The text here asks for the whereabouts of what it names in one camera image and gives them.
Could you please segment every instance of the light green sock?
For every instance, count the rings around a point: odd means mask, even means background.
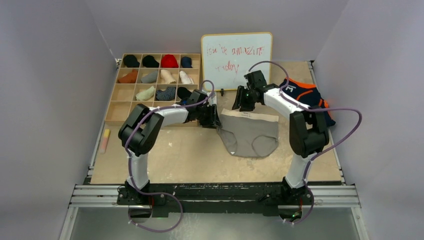
[[[144,91],[137,93],[135,95],[135,99],[137,99],[138,101],[147,101],[151,97],[153,97],[153,95],[155,95],[155,91],[156,91],[155,87],[151,86],[149,89],[146,89]]]

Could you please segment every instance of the striped sock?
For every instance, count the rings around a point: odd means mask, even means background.
[[[173,101],[175,100],[175,93],[177,88],[174,86],[168,86],[165,90],[156,91],[156,101]]]

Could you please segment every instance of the gray underwear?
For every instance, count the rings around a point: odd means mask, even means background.
[[[218,134],[231,155],[263,158],[278,147],[278,116],[224,109],[219,119]]]

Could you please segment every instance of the whiteboard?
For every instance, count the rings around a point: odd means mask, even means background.
[[[260,61],[271,60],[273,35],[270,32],[208,34],[201,38],[203,79],[210,80],[215,90],[235,90],[246,85],[244,75]],[[261,70],[267,83],[270,64],[262,63],[252,71]]]

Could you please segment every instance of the wooden organizer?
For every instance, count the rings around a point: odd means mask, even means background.
[[[199,89],[199,79],[200,79],[200,66],[201,66],[201,55],[200,54],[175,54],[175,53],[126,53],[122,56],[122,59],[126,55],[134,55],[138,62],[140,63],[140,67],[131,68],[127,67],[122,63],[119,67],[118,74],[116,76],[115,85],[113,87],[112,96],[109,101],[109,107],[107,109],[105,122],[107,123],[123,123],[129,116],[130,112],[136,107],[137,104],[143,104],[147,107],[164,107],[171,106],[176,102],[179,102],[181,99],[177,97],[175,92],[175,98],[172,101],[157,101],[155,100],[156,92],[154,96],[147,101],[137,101],[136,94],[138,94],[142,90],[146,90],[150,87],[154,87],[157,90],[165,90],[167,87],[185,87],[190,91],[195,89]],[[174,55],[178,68],[162,68],[159,65],[159,68],[149,68],[144,67],[142,65],[142,59],[144,56],[152,55],[156,61],[160,64],[161,59],[166,54]],[[191,58],[191,66],[193,68],[182,68],[181,67],[181,58],[189,57]],[[134,69],[138,70],[137,80],[135,83],[119,83],[118,79],[123,76],[131,73]],[[172,76],[177,80],[175,84],[164,84],[161,78],[161,69],[166,69],[171,72]],[[147,74],[159,71],[157,75],[156,82],[154,83],[142,83],[141,78],[146,76]],[[187,75],[189,75],[194,84],[182,84],[180,79],[180,71],[184,71]],[[183,126],[196,126],[197,123],[195,121],[185,123]]]

